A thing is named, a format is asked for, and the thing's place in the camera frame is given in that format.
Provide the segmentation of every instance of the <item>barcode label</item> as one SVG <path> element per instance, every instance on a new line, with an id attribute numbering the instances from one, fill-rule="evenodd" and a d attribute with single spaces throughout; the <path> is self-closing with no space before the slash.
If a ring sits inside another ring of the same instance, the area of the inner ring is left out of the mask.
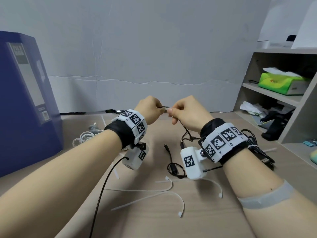
<path id="1" fill-rule="evenodd" d="M 43 118 L 44 118 L 45 121 L 50 119 L 49 114 L 47 113 L 47 111 L 43 111 L 42 115 L 43 115 Z"/>

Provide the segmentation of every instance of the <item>shelf board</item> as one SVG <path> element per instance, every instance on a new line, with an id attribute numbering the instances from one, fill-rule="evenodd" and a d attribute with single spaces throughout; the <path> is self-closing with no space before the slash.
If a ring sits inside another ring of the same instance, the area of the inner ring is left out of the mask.
<path id="1" fill-rule="evenodd" d="M 264 48 L 256 49 L 255 53 L 289 53 L 289 54 L 317 54 L 317 48 Z"/>
<path id="2" fill-rule="evenodd" d="M 285 102 L 287 104 L 293 105 L 297 107 L 303 95 L 296 95 L 296 96 L 286 96 L 283 94 L 279 94 L 265 88 L 260 88 L 257 84 L 254 83 L 243 83 L 243 87 L 256 91 L 258 93 L 264 94 L 271 98 L 277 99 L 279 101 Z"/>
<path id="3" fill-rule="evenodd" d="M 259 125 L 256 124 L 256 122 L 254 121 L 254 119 L 252 118 L 252 116 L 244 110 L 237 110 L 235 111 L 235 113 L 237 115 L 239 115 L 241 118 L 243 118 L 244 120 L 248 121 L 250 124 L 252 124 L 253 126 L 257 127 L 259 130 L 261 130 L 262 132 L 266 132 L 267 130 L 264 128 L 261 128 Z"/>
<path id="4" fill-rule="evenodd" d="M 312 167 L 317 169 L 317 164 L 310 160 L 310 153 L 313 152 L 316 147 L 308 147 L 303 143 L 290 143 L 290 144 L 282 144 L 289 151 L 300 157 L 307 164 L 310 164 Z"/>

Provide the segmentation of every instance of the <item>black wristband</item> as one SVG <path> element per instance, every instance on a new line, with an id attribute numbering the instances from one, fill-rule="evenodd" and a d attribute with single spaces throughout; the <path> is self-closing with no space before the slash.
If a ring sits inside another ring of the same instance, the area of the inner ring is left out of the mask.
<path id="1" fill-rule="evenodd" d="M 234 155 L 239 153 L 241 150 L 245 149 L 248 147 L 248 144 L 246 141 L 238 144 L 235 146 L 232 150 L 230 150 L 228 153 L 226 153 L 222 158 L 219 160 L 219 163 L 221 165 L 224 165 L 225 162 L 227 162 L 229 159 L 231 159 Z"/>
<path id="2" fill-rule="evenodd" d="M 215 118 L 213 120 L 210 120 L 208 123 L 206 123 L 204 125 L 204 127 L 201 129 L 200 131 L 200 137 L 207 137 L 208 135 L 210 135 L 212 133 L 212 131 L 215 130 L 215 128 L 223 125 L 224 123 L 226 123 L 225 121 L 223 121 L 221 118 Z"/>
<path id="3" fill-rule="evenodd" d="M 133 131 L 124 121 L 115 120 L 108 124 L 104 130 L 107 129 L 112 130 L 119 136 L 122 143 L 122 148 L 134 143 L 135 137 Z"/>

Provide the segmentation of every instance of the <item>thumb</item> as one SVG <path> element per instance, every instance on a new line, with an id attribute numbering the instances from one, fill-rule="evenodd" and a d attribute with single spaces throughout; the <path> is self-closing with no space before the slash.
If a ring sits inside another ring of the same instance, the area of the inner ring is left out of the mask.
<path id="1" fill-rule="evenodd" d="M 177 108 L 168 108 L 167 113 L 174 118 L 180 119 L 180 116 L 182 114 L 182 110 L 177 109 Z"/>

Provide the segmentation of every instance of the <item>gray wall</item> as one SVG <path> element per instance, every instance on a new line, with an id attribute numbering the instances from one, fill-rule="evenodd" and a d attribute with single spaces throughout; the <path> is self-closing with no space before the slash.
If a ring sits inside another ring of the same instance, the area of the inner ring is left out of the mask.
<path id="1" fill-rule="evenodd" d="M 60 112 L 172 105 L 232 111 L 270 0 L 2 0 L 0 29 L 34 36 Z"/>

